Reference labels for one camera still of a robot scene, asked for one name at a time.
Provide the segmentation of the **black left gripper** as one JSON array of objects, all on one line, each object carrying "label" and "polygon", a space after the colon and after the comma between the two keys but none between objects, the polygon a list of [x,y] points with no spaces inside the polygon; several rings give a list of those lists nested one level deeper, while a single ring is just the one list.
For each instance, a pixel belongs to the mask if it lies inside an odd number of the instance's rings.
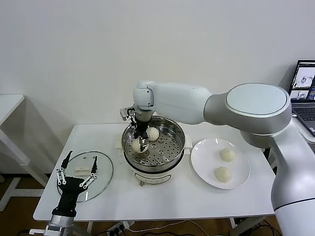
[{"label": "black left gripper", "polygon": [[91,169],[91,174],[87,179],[66,177],[65,170],[67,169],[70,157],[73,151],[71,150],[66,158],[62,161],[57,172],[57,185],[60,185],[62,194],[58,206],[53,209],[52,215],[57,216],[76,216],[76,204],[78,196],[88,188],[97,179],[97,156],[94,156],[94,162]]}]

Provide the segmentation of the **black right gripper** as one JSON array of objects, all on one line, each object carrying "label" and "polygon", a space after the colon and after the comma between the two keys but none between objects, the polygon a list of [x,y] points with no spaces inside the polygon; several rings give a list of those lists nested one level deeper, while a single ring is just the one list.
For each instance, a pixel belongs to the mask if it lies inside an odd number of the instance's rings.
[{"label": "black right gripper", "polygon": [[135,123],[136,123],[136,127],[134,130],[134,138],[135,139],[139,138],[140,153],[143,153],[149,147],[147,129],[148,129],[150,120],[141,121],[138,118],[135,118]]}]

